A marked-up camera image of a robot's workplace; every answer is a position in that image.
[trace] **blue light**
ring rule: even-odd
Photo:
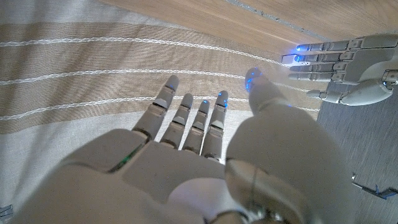
[[[294,57],[294,60],[296,61],[296,62],[299,62],[301,59],[303,59],[303,56],[296,56],[296,57]]]

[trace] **robotic hand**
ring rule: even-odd
[[[291,107],[256,69],[246,75],[254,116],[219,163],[228,93],[221,91],[205,136],[186,94],[160,142],[171,76],[135,127],[115,129],[70,154],[17,211],[14,223],[352,223],[350,172],[340,149],[306,112]]]
[[[290,79],[335,82],[356,85],[351,91],[311,90],[307,96],[331,103],[350,106],[369,105],[392,95],[392,86],[398,84],[398,35],[376,34],[353,40],[303,44],[304,51],[345,51],[343,53],[298,55],[297,62],[310,65],[293,66]]]

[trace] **beige striped cloth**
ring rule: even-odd
[[[293,106],[316,119],[325,84],[288,80],[270,54],[94,0],[0,2],[0,207],[17,210],[67,154],[114,128],[131,129],[174,74],[182,96],[215,102],[229,92],[225,149],[251,116],[244,76],[259,67]]]

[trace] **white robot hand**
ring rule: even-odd
[[[345,157],[261,74],[246,74],[254,116],[236,130],[225,166],[226,91],[218,93],[206,135],[203,101],[177,150],[193,100],[186,94],[154,141],[177,90],[171,76],[132,130],[112,130],[64,158],[13,223],[352,223]]]
[[[398,84],[398,34],[376,34],[339,42],[302,44],[297,51],[337,51],[330,54],[298,55],[289,75],[294,80],[355,85],[349,92],[311,90],[307,96],[350,106],[369,105],[392,95]]]

